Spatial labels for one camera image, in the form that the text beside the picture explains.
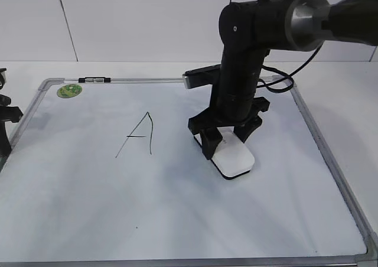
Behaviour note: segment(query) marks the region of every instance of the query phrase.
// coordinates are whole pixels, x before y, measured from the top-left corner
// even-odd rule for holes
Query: wall seam
[[[59,2],[60,2],[61,9],[62,9],[62,11],[63,11],[64,19],[66,20],[66,25],[67,25],[67,29],[68,29],[68,31],[69,31],[69,35],[70,35],[70,39],[71,39],[71,43],[72,43],[72,48],[73,48],[73,52],[75,53],[76,61],[79,61],[79,59],[77,58],[77,53],[76,53],[75,45],[74,45],[74,43],[73,43],[72,34],[71,34],[71,30],[70,30],[69,22],[68,22],[68,20],[67,20],[66,12],[65,12],[65,10],[64,10],[63,2],[62,2],[62,0],[59,0]]]

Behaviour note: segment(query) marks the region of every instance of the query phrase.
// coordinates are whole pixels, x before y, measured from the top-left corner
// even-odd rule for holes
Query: whiteboard
[[[187,129],[210,87],[51,86],[0,173],[0,262],[355,255],[363,238],[290,93],[225,180]],[[143,115],[149,138],[126,136]],[[149,136],[149,120],[133,135]]]

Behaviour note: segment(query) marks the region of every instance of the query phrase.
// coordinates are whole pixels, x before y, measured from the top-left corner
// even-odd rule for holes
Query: whiteboard eraser
[[[233,180],[247,174],[255,164],[255,158],[246,145],[230,128],[219,128],[223,140],[219,143],[211,161],[220,174],[227,180]],[[200,134],[194,139],[201,145]]]

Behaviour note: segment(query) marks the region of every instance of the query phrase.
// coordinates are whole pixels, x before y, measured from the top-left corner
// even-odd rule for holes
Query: whiteboard frame
[[[28,126],[35,111],[42,102],[47,90],[52,85],[78,83],[78,79],[53,78],[42,82],[38,92],[25,112],[25,115],[15,130],[10,143],[14,147]],[[91,79],[94,84],[103,84],[101,79]],[[111,83],[142,84],[142,83],[183,83],[182,79],[112,79]],[[337,164],[319,127],[315,123],[307,105],[301,97],[297,86],[291,90],[296,105],[307,124],[315,143],[317,144],[325,163],[327,164],[344,201],[346,202],[354,221],[363,237],[367,248],[366,254],[348,256],[321,257],[291,257],[291,258],[231,258],[231,259],[164,259],[164,260],[126,260],[126,261],[72,261],[72,262],[0,262],[1,267],[200,267],[200,266],[265,266],[265,267],[304,267],[304,266],[377,266],[378,235],[367,221],[357,202],[340,166]],[[0,172],[6,158],[0,160]]]

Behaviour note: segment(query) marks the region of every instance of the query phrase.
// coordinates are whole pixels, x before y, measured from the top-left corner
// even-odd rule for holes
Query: white wall
[[[59,0],[0,0],[0,61],[76,60]]]
[[[63,4],[79,61],[212,62],[221,57],[218,18],[228,1],[63,0]],[[59,0],[1,0],[0,18],[0,61],[76,60]],[[326,43],[317,60],[369,61],[373,50]],[[306,56],[273,51],[268,61],[302,61]]]
[[[228,2],[63,0],[79,61],[219,61],[218,18]],[[365,45],[326,43],[317,60],[369,61],[373,50]],[[306,57],[273,51],[268,60]]]

